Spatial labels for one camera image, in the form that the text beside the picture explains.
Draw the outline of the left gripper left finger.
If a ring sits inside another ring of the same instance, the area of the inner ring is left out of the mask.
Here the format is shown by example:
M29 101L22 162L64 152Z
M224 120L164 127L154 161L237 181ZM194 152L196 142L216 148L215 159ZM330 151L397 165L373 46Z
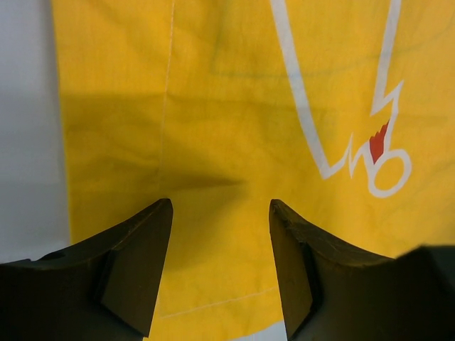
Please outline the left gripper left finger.
M70 247L2 264L1 339L148 337L172 220L160 199Z

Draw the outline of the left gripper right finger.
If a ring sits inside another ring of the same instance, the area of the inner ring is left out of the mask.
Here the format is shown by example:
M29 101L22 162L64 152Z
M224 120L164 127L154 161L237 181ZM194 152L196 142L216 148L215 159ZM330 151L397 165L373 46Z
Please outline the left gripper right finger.
M454 248L389 258L273 199L269 233L289 340L453 340Z

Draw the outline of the yellow cloth placemat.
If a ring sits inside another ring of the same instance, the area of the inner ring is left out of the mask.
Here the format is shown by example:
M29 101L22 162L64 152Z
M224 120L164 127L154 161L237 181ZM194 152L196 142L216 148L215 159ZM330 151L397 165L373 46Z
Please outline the yellow cloth placemat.
M53 1L72 240L161 197L150 340L280 324L269 204L454 243L453 1Z

